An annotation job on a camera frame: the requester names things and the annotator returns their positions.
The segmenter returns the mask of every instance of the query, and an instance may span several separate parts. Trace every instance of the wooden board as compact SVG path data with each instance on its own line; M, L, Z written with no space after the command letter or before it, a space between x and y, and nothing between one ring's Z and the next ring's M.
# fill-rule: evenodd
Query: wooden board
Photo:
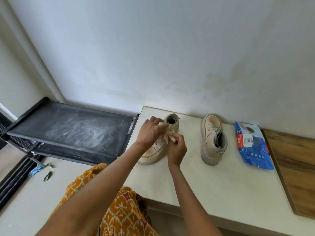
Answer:
M293 212L315 218L315 139L262 132Z

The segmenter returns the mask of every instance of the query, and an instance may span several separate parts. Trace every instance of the shoe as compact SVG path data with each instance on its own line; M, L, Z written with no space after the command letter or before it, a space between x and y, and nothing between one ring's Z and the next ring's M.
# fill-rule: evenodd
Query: shoe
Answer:
M176 114L167 115L164 122L159 123L159 125L169 123L166 131L171 133L178 133L179 130L179 117ZM160 136L156 142L147 150L143 156L139 159L138 163L141 165L150 165L159 161L166 153L167 143L164 138L164 134Z
M227 138L216 115L209 114L203 118L201 135L203 138L201 158L206 164L215 166L222 159L227 148Z

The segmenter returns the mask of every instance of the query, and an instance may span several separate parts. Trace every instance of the blue object on floor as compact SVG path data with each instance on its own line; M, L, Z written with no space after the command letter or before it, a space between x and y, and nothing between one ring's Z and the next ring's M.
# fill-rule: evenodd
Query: blue object on floor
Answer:
M37 165L33 170L31 170L27 176L27 178L32 177L35 175L37 172L40 172L43 168L40 165Z

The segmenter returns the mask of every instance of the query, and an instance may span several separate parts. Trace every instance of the white wall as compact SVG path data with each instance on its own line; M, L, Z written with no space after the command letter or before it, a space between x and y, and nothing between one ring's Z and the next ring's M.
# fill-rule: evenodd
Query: white wall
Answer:
M0 38L0 104L19 117L44 96Z
M68 101L315 137L315 0L9 0Z

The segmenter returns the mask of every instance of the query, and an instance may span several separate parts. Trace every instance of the orange dress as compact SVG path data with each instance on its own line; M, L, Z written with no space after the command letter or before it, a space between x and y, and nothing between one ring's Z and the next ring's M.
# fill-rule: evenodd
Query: orange dress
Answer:
M53 213L105 168L106 164L101 163L86 170L81 176L77 177L73 183L67 186L65 196L61 199ZM95 229L93 235L155 236L158 234L152 228L150 218L146 213L144 198L131 188L123 186L105 212L99 228Z

